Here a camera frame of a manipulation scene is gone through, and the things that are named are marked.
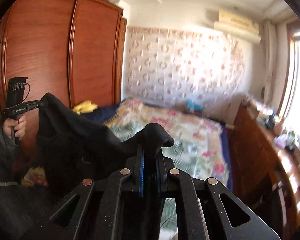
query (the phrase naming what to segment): dark jacket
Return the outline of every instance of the dark jacket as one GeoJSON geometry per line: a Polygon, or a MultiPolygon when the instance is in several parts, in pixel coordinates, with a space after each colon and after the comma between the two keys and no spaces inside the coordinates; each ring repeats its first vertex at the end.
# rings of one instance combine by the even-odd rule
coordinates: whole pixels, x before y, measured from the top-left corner
{"type": "MultiPolygon", "coordinates": [[[[0,130],[0,182],[13,181],[16,145],[0,130]]],[[[18,239],[51,208],[51,195],[43,187],[0,186],[0,239],[18,239]]]]}

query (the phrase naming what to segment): curtain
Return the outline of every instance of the curtain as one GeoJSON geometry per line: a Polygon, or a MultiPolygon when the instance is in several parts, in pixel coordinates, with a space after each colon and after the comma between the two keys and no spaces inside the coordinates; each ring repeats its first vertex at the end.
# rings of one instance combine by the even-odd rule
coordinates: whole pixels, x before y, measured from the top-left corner
{"type": "Polygon", "coordinates": [[[275,26],[269,20],[264,23],[265,29],[265,51],[266,51],[266,81],[264,103],[269,105],[273,97],[274,73],[277,58],[277,34],[275,26]]]}

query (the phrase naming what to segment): wardrobe door panel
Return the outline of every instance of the wardrobe door panel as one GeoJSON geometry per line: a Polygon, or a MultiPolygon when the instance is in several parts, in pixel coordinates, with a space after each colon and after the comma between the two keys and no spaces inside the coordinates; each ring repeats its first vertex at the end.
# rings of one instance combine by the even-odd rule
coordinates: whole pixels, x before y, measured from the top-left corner
{"type": "Polygon", "coordinates": [[[127,19],[122,18],[120,21],[119,36],[118,36],[118,53],[117,53],[117,66],[115,78],[115,102],[121,102],[121,79],[122,79],[122,64],[123,64],[123,51],[124,39],[126,36],[127,19]]]}
{"type": "MultiPolygon", "coordinates": [[[[70,106],[68,48],[74,5],[75,0],[17,0],[13,4],[5,28],[6,48],[0,65],[3,87],[11,77],[29,77],[31,90],[27,101],[41,99],[49,92],[70,106]]],[[[26,115],[27,132],[22,144],[25,152],[32,154],[38,131],[38,110],[26,115]]]]}
{"type": "Polygon", "coordinates": [[[87,99],[114,103],[117,40],[122,9],[105,1],[78,0],[70,60],[71,104],[87,99]]]}

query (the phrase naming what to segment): blue bed sheet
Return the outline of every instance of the blue bed sheet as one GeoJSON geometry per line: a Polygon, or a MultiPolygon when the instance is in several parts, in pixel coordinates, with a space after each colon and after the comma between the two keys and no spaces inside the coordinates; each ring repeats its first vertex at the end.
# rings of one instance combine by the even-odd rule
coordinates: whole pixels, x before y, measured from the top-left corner
{"type": "MultiPolygon", "coordinates": [[[[115,114],[115,111],[117,110],[119,105],[120,104],[115,104],[112,106],[103,106],[103,107],[97,108],[96,110],[94,110],[91,113],[85,113],[82,115],[91,121],[103,123],[104,121],[111,118],[115,114]]],[[[230,161],[229,144],[228,144],[226,126],[224,123],[220,123],[220,125],[223,128],[223,132],[221,133],[221,136],[220,136],[221,141],[222,141],[223,157],[224,157],[224,159],[227,163],[228,169],[229,169],[229,179],[227,182],[227,188],[230,191],[233,191],[232,170],[231,170],[231,161],[230,161]]]]}

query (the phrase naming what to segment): person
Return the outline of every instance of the person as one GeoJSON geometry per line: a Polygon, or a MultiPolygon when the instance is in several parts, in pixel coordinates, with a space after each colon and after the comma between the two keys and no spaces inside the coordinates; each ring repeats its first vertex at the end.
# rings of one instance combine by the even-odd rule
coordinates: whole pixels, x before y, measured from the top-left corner
{"type": "Polygon", "coordinates": [[[23,187],[13,181],[12,167],[17,145],[11,139],[22,138],[26,132],[26,116],[19,120],[6,119],[0,129],[0,239],[19,239],[52,208],[49,191],[44,187],[23,187]]]}

